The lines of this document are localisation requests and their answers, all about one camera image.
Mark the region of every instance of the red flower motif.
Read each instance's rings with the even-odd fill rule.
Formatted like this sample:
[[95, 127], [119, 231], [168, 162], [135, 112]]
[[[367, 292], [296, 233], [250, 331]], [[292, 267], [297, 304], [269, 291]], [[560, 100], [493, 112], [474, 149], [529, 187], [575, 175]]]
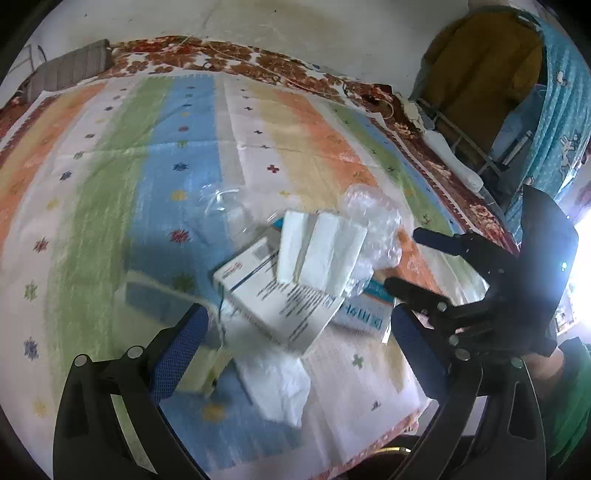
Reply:
[[186, 230], [173, 230], [170, 232], [170, 241], [176, 244], [182, 244], [189, 241], [189, 232]]
[[44, 250], [47, 250], [48, 244], [49, 244], [49, 241], [47, 240], [47, 238], [43, 237], [41, 240], [37, 240], [35, 242], [35, 246], [33, 247], [33, 250], [37, 253], [41, 253]]

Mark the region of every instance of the green stripe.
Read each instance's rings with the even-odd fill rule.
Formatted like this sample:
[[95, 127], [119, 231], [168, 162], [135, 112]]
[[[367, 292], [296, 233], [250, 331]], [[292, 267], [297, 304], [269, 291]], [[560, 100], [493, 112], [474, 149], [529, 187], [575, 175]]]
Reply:
[[[343, 127], [351, 132], [351, 134], [353, 134], [368, 151], [373, 151], [372, 155], [374, 159], [383, 166], [384, 170], [388, 173], [396, 186], [402, 189], [404, 197], [406, 198], [408, 206], [417, 223], [429, 230], [444, 233], [445, 235], [451, 235], [453, 231], [447, 223], [447, 219], [431, 203], [431, 200], [423, 190], [415, 185], [413, 179], [406, 172], [405, 167], [396, 155], [385, 148], [382, 142], [374, 139], [367, 130], [359, 124], [356, 115], [350, 109], [332, 104], [331, 107], [332, 111], [343, 122]], [[463, 258], [446, 255], [445, 262], [447, 262], [453, 271], [462, 290], [466, 291], [468, 288], [473, 288], [474, 285], [479, 283], [478, 274]]]
[[113, 294], [124, 274], [135, 185], [171, 83], [170, 78], [147, 79], [120, 107], [89, 160], [73, 216], [60, 229], [69, 234], [56, 250], [62, 260], [49, 282], [47, 325], [58, 396], [76, 355], [111, 358]]

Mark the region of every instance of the white box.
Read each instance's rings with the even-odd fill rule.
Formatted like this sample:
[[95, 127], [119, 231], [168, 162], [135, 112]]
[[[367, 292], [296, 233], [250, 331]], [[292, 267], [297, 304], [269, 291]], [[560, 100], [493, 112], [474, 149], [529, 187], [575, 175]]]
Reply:
[[213, 281], [276, 342], [305, 353], [344, 299], [304, 285], [277, 283], [280, 240], [280, 231], [269, 228], [253, 246], [215, 272]]

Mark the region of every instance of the brown cloth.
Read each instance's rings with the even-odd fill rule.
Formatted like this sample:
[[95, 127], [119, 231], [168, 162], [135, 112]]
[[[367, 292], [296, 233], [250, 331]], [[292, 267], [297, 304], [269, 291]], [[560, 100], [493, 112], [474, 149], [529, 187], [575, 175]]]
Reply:
[[[421, 97], [488, 153], [507, 115], [538, 80], [542, 48], [538, 33], [513, 12], [464, 17], [429, 46], [424, 59], [431, 68]], [[451, 129], [441, 133], [457, 138]]]

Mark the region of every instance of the bedsheet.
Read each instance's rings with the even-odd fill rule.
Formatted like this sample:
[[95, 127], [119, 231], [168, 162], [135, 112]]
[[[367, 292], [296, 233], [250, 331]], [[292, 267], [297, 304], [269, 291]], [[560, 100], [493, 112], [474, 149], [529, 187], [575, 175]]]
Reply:
[[[296, 92], [242, 74], [187, 75], [174, 67], [115, 74], [43, 94], [0, 144], [0, 403], [49, 474], [72, 359], [81, 352], [93, 360], [121, 355], [128, 342], [178, 319], [184, 308], [137, 288], [127, 300], [142, 320], [121, 317], [115, 292], [125, 272], [219, 301], [210, 275], [236, 245], [227, 225], [191, 220], [193, 199], [206, 184], [257, 192], [260, 221], [286, 208], [334, 208], [353, 183], [378, 187], [402, 215], [396, 273], [457, 303], [481, 298], [482, 280], [461, 259], [417, 246], [412, 229], [471, 228], [511, 247], [493, 219], [474, 225], [482, 215], [466, 213], [445, 189], [453, 176], [426, 159], [410, 127], [384, 127], [350, 93], [335, 89], [338, 95], [322, 98], [313, 86], [315, 94]], [[161, 408], [214, 478], [261, 470], [309, 478], [355, 464], [412, 426], [424, 405], [395, 342], [376, 348], [329, 327], [304, 365], [313, 388], [301, 430], [263, 421], [232, 367], [211, 399], [179, 393]]]

